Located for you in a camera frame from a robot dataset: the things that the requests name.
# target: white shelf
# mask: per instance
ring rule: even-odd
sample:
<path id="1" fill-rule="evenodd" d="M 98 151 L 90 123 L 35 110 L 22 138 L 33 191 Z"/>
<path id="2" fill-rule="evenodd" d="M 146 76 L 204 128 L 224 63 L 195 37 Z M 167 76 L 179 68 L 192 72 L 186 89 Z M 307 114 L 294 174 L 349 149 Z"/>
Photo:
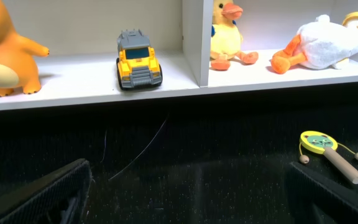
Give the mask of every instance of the white shelf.
<path id="1" fill-rule="evenodd" d="M 243 65 L 239 60 L 233 60 L 226 72 L 210 69 L 208 87 L 218 87 L 218 92 L 230 92 L 358 82 L 358 62 L 352 60 L 344 70 L 311 70 L 295 66 L 286 74 L 279 75 L 272 71 L 270 64 L 277 51 L 257 50 L 259 60 L 254 65 Z"/>
<path id="2" fill-rule="evenodd" d="M 182 52 L 159 51 L 163 84 L 142 91 L 121 91 L 116 58 L 117 53 L 41 58 L 41 91 L 25 95 L 21 89 L 15 90 L 11 96 L 0 98 L 0 110 L 186 96 L 199 89 Z"/>

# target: toy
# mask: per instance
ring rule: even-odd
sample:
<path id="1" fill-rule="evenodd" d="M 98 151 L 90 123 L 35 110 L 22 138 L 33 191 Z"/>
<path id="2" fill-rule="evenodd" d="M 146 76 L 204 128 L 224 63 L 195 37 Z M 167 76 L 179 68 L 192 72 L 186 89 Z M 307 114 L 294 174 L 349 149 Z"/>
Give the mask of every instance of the toy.
<path id="1" fill-rule="evenodd" d="M 0 97 L 10 95 L 13 88 L 21 86 L 25 94 L 40 91 L 38 68 L 33 55 L 46 57 L 49 49 L 20 36 L 0 0 Z"/>
<path id="2" fill-rule="evenodd" d="M 284 74 L 291 66 L 342 69 L 349 57 L 358 53 L 358 12 L 346 16 L 344 26 L 329 21 L 329 16 L 317 17 L 316 22 L 303 25 L 284 50 L 271 61 L 275 72 Z"/>
<path id="3" fill-rule="evenodd" d="M 303 146 L 311 152 L 324 155 L 353 184 L 358 184 L 358 171 L 336 152 L 338 145 L 355 154 L 354 157 L 358 160 L 358 153 L 354 153 L 346 146 L 336 142 L 331 136 L 318 131 L 305 131 L 301 134 L 299 143 L 299 152 L 301 156 L 299 160 L 303 164 L 309 163 L 309 157 L 302 154 L 301 146 Z"/>
<path id="4" fill-rule="evenodd" d="M 149 37 L 140 30 L 127 30 L 121 32 L 117 44 L 117 78 L 122 90 L 161 85 L 162 69 Z"/>
<path id="5" fill-rule="evenodd" d="M 253 64 L 259 58 L 257 52 L 246 54 L 241 51 L 242 35 L 234 20 L 240 18 L 242 9 L 233 0 L 214 0 L 211 34 L 211 66 L 215 70 L 227 70 L 230 59 L 237 56 L 246 64 Z"/>

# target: yellow toy truck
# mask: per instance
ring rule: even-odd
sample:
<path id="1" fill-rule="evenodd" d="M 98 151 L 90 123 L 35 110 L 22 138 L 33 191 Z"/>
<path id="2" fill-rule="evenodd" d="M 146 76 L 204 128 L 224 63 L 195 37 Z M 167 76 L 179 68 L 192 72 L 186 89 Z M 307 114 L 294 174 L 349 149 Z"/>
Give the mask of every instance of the yellow toy truck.
<path id="1" fill-rule="evenodd" d="M 117 78 L 122 90 L 161 85 L 161 65 L 149 37 L 140 30 L 122 31 L 117 44 Z"/>

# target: orange dinosaur toy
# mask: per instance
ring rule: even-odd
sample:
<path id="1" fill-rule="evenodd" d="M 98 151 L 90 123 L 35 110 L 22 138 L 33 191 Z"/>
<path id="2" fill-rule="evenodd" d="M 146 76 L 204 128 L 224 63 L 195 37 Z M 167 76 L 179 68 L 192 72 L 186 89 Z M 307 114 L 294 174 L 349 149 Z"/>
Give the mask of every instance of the orange dinosaur toy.
<path id="1" fill-rule="evenodd" d="M 38 67 L 32 56 L 46 57 L 49 49 L 20 36 L 0 0 L 0 97 L 22 86 L 25 94 L 41 89 Z"/>

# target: black glossy surface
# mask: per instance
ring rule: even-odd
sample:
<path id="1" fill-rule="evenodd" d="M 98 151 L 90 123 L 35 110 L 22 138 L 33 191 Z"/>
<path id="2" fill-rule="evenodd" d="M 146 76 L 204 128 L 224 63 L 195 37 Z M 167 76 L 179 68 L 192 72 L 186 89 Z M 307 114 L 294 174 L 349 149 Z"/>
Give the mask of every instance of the black glossy surface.
<path id="1" fill-rule="evenodd" d="M 168 113 L 145 154 L 108 181 Z M 358 152 L 358 84 L 0 113 L 0 195 L 83 157 L 94 176 L 84 223 L 293 223 L 284 173 L 306 130 Z M 358 193 L 305 154 L 309 168 Z"/>

